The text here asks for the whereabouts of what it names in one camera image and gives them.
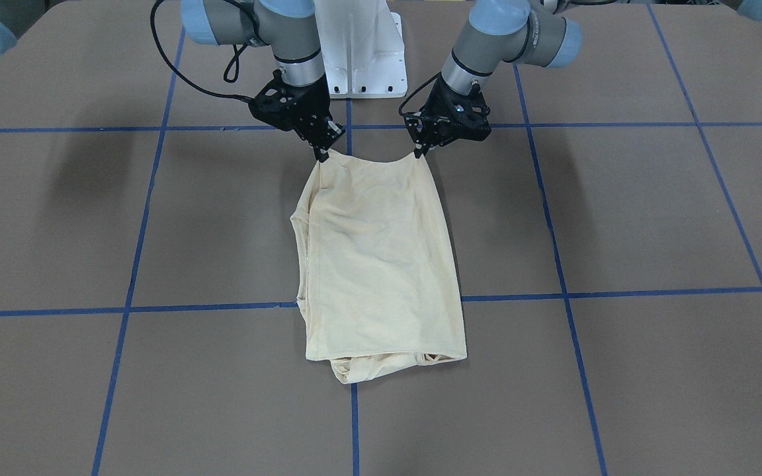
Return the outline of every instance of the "towel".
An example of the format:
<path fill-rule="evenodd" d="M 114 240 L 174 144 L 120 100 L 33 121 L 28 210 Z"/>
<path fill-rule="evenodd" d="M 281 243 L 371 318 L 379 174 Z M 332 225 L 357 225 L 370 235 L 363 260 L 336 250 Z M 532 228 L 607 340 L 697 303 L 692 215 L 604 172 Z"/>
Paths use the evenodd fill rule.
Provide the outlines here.
<path fill-rule="evenodd" d="M 296 213 L 306 358 L 341 383 L 466 358 L 448 229 L 424 157 L 330 151 Z"/>

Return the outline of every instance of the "cloth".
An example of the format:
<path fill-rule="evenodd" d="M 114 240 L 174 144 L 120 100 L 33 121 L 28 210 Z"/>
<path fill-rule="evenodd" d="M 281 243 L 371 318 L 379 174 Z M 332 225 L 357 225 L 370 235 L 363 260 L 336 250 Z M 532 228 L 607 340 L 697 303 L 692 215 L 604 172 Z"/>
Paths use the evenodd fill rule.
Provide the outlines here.
<path fill-rule="evenodd" d="M 306 357 L 331 361 L 342 383 L 466 358 L 451 243 L 424 157 L 329 154 L 290 217 Z"/>

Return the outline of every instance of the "cloth fold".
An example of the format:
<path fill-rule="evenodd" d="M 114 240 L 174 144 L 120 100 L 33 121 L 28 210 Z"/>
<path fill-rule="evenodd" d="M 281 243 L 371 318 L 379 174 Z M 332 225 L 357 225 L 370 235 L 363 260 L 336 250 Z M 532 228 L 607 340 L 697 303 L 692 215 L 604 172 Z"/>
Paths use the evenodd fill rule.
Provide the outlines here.
<path fill-rule="evenodd" d="M 329 152 L 290 217 L 306 358 L 356 383 L 466 358 L 441 202 L 424 157 L 368 162 Z"/>

